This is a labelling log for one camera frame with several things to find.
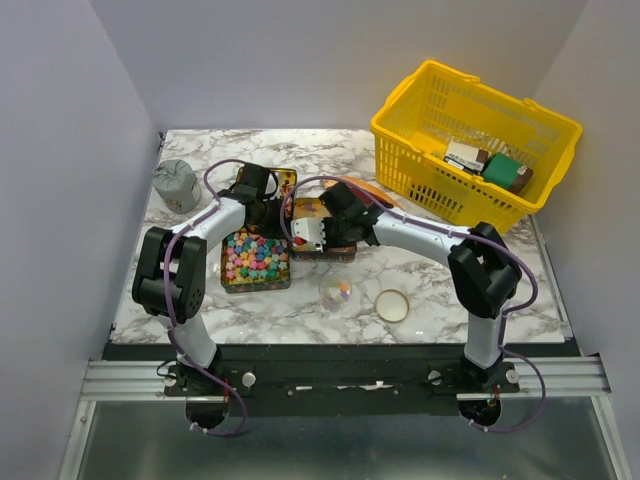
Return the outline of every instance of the yellow plastic basket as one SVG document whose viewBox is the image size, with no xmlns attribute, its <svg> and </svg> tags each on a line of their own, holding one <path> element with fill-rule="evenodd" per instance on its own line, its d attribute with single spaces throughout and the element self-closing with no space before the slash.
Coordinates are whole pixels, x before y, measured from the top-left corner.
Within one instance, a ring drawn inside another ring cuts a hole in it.
<svg viewBox="0 0 640 480">
<path fill-rule="evenodd" d="M 457 225 L 491 223 L 500 232 L 537 212 L 564 177 L 582 126 L 428 60 L 405 78 L 371 120 L 376 178 Z M 533 169 L 514 195 L 442 158 L 450 140 L 502 152 Z"/>
</svg>

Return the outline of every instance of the gray container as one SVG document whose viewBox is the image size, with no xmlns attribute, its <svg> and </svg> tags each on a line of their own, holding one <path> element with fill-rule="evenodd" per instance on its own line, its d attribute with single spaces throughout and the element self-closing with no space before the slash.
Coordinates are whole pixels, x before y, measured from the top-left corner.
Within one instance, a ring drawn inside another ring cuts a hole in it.
<svg viewBox="0 0 640 480">
<path fill-rule="evenodd" d="M 166 160 L 153 171 L 153 188 L 175 213 L 187 213 L 200 201 L 200 183 L 184 160 Z"/>
</svg>

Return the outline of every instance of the purple cable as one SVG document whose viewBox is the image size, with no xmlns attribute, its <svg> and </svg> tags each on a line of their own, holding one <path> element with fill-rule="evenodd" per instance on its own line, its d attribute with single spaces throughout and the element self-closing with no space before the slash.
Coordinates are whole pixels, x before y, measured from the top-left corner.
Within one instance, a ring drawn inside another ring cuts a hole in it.
<svg viewBox="0 0 640 480">
<path fill-rule="evenodd" d="M 344 183 L 345 185 L 347 185 L 348 187 L 351 187 L 357 191 L 359 191 L 360 193 L 362 193 L 365 197 L 367 197 L 369 200 L 371 200 L 375 205 L 377 205 L 378 207 L 380 207 L 384 212 L 388 213 L 389 215 L 391 215 L 392 217 L 401 220 L 403 222 L 406 223 L 410 223 L 412 225 L 416 225 L 418 227 L 422 227 L 422 228 L 427 228 L 429 230 L 438 232 L 438 233 L 443 233 L 445 235 L 451 235 L 452 237 L 457 237 L 457 238 L 464 238 L 464 239 L 468 239 L 468 240 L 472 240 L 474 242 L 478 242 L 478 243 L 483 243 L 485 245 L 488 245 L 492 248 L 494 248 L 495 250 L 497 250 L 498 252 L 504 254 L 505 256 L 507 256 L 510 260 L 512 260 L 513 262 L 517 263 L 518 266 L 520 268 L 522 268 L 522 270 L 525 272 L 525 274 L 527 275 L 527 277 L 529 278 L 529 281 L 531 282 L 531 296 L 529 297 L 529 299 L 519 305 L 515 305 L 513 307 L 509 307 L 506 308 L 501 315 L 501 322 L 502 322 L 502 328 L 504 329 L 504 325 L 506 324 L 506 317 L 508 314 L 515 312 L 517 310 L 522 310 L 524 308 L 529 307 L 530 305 L 532 305 L 535 301 L 536 298 L 538 298 L 538 282 L 536 281 L 536 277 L 533 274 L 533 272 L 531 271 L 531 269 L 520 259 L 518 258 L 518 256 L 514 255 L 508 248 L 503 247 L 502 245 L 493 242 L 491 240 L 488 240 L 486 238 L 483 237 L 479 237 L 477 235 L 473 235 L 470 233 L 464 233 L 464 232 L 456 232 L 456 231 L 451 231 L 446 227 L 440 227 L 437 225 L 431 225 L 430 223 L 427 222 L 421 222 L 420 220 L 414 219 L 414 218 L 405 218 L 403 215 L 393 211 L 393 209 L 387 207 L 386 205 L 384 205 L 382 202 L 380 202 L 374 195 L 372 195 L 370 192 L 368 192 L 367 190 L 359 187 L 358 185 L 349 182 L 348 180 L 345 180 L 343 178 L 340 177 L 335 177 L 335 176 L 331 176 L 331 175 L 318 175 L 315 177 L 311 177 L 311 178 L 306 178 L 300 182 L 298 182 L 296 185 L 294 185 L 294 187 L 287 193 L 287 195 L 284 197 L 284 200 L 282 202 L 282 208 L 280 208 L 280 227 L 282 228 L 282 231 L 284 232 L 285 237 L 287 238 L 287 240 L 289 242 L 291 242 L 292 244 L 294 243 L 294 239 L 293 237 L 289 234 L 289 231 L 287 230 L 287 225 L 285 222 L 285 209 L 284 206 L 287 204 L 288 200 L 290 198 L 293 197 L 293 195 L 295 194 L 296 190 L 298 188 L 300 188 L 302 185 L 305 185 L 307 183 L 310 182 L 315 182 L 315 181 L 322 181 L 322 180 L 334 180 L 337 182 L 341 182 Z M 477 425 L 475 423 L 471 423 L 471 425 L 477 427 L 478 429 L 486 432 L 486 433 L 511 433 L 511 432 L 516 432 L 518 430 L 521 430 L 523 428 L 528 427 L 529 425 L 531 425 L 534 421 L 536 421 L 540 415 L 542 414 L 542 411 L 544 409 L 546 400 L 547 400 L 547 388 L 544 382 L 544 378 L 542 377 L 542 373 L 540 372 L 540 370 L 538 369 L 538 367 L 528 358 L 526 358 L 523 355 L 520 355 L 518 353 L 515 352 L 510 352 L 508 350 L 506 350 L 504 348 L 504 346 L 502 345 L 502 338 L 501 340 L 501 344 L 500 344 L 500 349 L 502 350 L 502 352 L 509 357 L 515 357 L 515 358 L 519 358 L 521 360 L 523 360 L 524 362 L 526 362 L 527 364 L 529 364 L 529 366 L 531 366 L 531 368 L 533 368 L 533 370 L 536 372 L 536 375 L 538 376 L 538 379 L 540 380 L 540 388 L 542 390 L 542 396 L 540 397 L 540 403 L 538 405 L 537 410 L 534 412 L 534 414 L 528 419 L 525 420 L 523 423 L 519 424 L 519 425 L 515 425 L 513 427 L 506 427 L 506 428 L 489 428 L 489 427 L 483 427 L 480 425 Z"/>
<path fill-rule="evenodd" d="M 242 160 L 236 160 L 236 159 L 222 160 L 221 162 L 218 162 L 218 163 L 212 165 L 211 167 L 209 167 L 205 171 L 205 173 L 204 173 L 204 184 L 207 187 L 207 189 L 211 192 L 211 194 L 213 195 L 213 198 L 218 202 L 218 204 L 220 204 L 220 196 L 211 187 L 207 177 L 208 177 L 209 173 L 214 168 L 219 167 L 220 165 L 223 165 L 225 163 L 242 163 L 242 164 L 246 164 L 247 162 L 243 162 Z M 198 431 L 200 431 L 200 432 L 202 432 L 202 433 L 204 433 L 206 435 L 211 435 L 211 436 L 214 436 L 214 437 L 230 437 L 230 436 L 238 435 L 239 433 L 241 433 L 242 429 L 244 428 L 244 425 L 247 423 L 247 420 L 249 419 L 249 414 L 247 412 L 247 405 L 244 402 L 244 400 L 242 399 L 242 396 L 236 390 L 234 390 L 224 380 L 221 380 L 218 377 L 216 377 L 215 375 L 212 375 L 205 368 L 203 368 L 200 365 L 198 365 L 195 362 L 195 360 L 193 360 L 193 358 L 191 358 L 191 356 L 189 354 L 187 354 L 183 350 L 183 348 L 180 346 L 180 344 L 176 340 L 176 338 L 175 338 L 175 336 L 173 334 L 173 329 L 178 326 L 178 321 L 176 319 L 176 312 L 175 312 L 175 308 L 173 306 L 173 299 L 171 298 L 171 282 L 170 282 L 170 272 L 169 272 L 169 265 L 171 264 L 171 252 L 173 252 L 173 248 L 175 247 L 175 245 L 178 242 L 178 240 L 184 234 L 186 234 L 188 231 L 193 230 L 193 228 L 195 226 L 197 226 L 200 223 L 204 222 L 208 218 L 211 218 L 218 211 L 218 209 L 219 209 L 218 206 L 212 208 L 209 212 L 207 212 L 206 214 L 202 215 L 197 220 L 195 220 L 192 225 L 187 225 L 182 230 L 180 230 L 178 233 L 176 233 L 173 236 L 173 238 L 169 241 L 169 245 L 167 245 L 167 250 L 164 253 L 165 269 L 164 269 L 164 272 L 163 272 L 163 279 L 164 279 L 164 298 L 165 298 L 165 301 L 167 302 L 167 313 L 169 314 L 169 320 L 171 321 L 171 328 L 169 328 L 168 332 L 167 332 L 167 335 L 169 336 L 169 341 L 171 342 L 171 345 L 173 345 L 173 348 L 176 349 L 178 354 L 182 355 L 183 358 L 193 368 L 195 368 L 198 372 L 200 372 L 202 375 L 204 375 L 208 379 L 212 380 L 216 384 L 220 385 L 225 390 L 230 391 L 233 394 L 233 396 L 236 397 L 236 399 L 238 400 L 238 403 L 240 404 L 240 408 L 242 409 L 242 421 L 240 422 L 240 425 L 238 425 L 236 428 L 234 428 L 231 431 L 228 431 L 228 432 L 216 432 L 214 430 L 208 430 L 208 429 L 202 428 L 202 427 L 198 426 L 196 423 L 192 423 L 191 427 L 195 428 L 196 430 L 198 430 Z"/>
</svg>

